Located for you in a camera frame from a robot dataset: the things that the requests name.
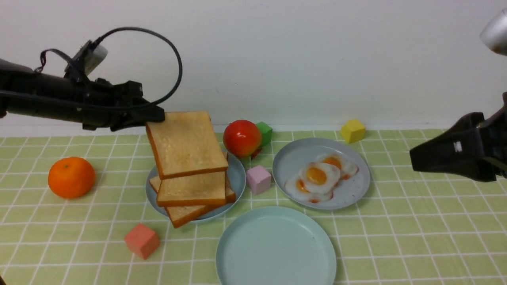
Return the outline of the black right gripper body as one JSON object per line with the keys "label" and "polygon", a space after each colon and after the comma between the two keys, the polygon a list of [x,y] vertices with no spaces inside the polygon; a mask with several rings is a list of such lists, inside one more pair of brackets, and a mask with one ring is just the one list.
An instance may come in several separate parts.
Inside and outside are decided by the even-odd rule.
{"label": "black right gripper body", "polygon": [[476,128],[474,148],[470,156],[477,162],[479,182],[493,182],[497,177],[506,177],[506,113],[496,112],[488,119],[482,112],[471,112],[462,116],[458,124]]}

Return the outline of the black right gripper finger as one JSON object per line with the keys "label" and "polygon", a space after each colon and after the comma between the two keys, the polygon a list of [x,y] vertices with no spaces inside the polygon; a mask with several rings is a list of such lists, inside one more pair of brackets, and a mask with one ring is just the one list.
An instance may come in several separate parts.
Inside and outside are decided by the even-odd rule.
{"label": "black right gripper finger", "polygon": [[437,137],[411,148],[409,155],[413,170],[478,179],[477,162],[470,156],[476,141],[475,130],[471,125],[456,123]]}

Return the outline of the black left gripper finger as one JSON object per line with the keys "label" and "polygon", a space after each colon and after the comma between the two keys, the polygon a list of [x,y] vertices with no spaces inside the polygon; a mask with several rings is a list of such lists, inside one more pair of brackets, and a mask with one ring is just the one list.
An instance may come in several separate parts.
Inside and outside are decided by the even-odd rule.
{"label": "black left gripper finger", "polygon": [[165,111],[157,105],[121,111],[113,116],[110,131],[115,132],[127,128],[141,127],[147,123],[160,123],[164,120]]}

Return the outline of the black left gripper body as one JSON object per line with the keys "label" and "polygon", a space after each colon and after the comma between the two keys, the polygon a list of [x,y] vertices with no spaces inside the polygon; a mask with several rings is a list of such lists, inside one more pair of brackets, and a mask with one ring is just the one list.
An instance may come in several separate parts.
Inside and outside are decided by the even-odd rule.
{"label": "black left gripper body", "polygon": [[83,130],[96,131],[107,128],[111,132],[127,128],[139,127],[144,124],[135,111],[114,111],[113,108],[126,108],[139,105],[143,96],[142,84],[127,81],[112,85],[107,80],[97,79],[93,89],[84,95],[83,103],[106,108],[96,111],[84,109],[82,115]]}

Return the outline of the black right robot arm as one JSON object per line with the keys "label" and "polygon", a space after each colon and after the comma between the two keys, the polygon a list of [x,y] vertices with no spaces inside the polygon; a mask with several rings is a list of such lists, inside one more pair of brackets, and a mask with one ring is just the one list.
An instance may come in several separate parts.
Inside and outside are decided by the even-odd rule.
{"label": "black right robot arm", "polygon": [[482,112],[466,114],[409,154],[413,170],[421,173],[453,174],[478,182],[506,177],[507,106],[487,119]]}

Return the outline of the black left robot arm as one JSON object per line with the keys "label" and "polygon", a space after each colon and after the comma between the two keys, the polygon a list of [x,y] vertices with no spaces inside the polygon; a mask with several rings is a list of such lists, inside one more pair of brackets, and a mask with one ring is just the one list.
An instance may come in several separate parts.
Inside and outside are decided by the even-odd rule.
{"label": "black left robot arm", "polygon": [[118,131],[165,120],[163,108],[145,106],[142,85],[96,79],[88,87],[1,60],[1,116],[6,113],[79,123],[84,130]]}

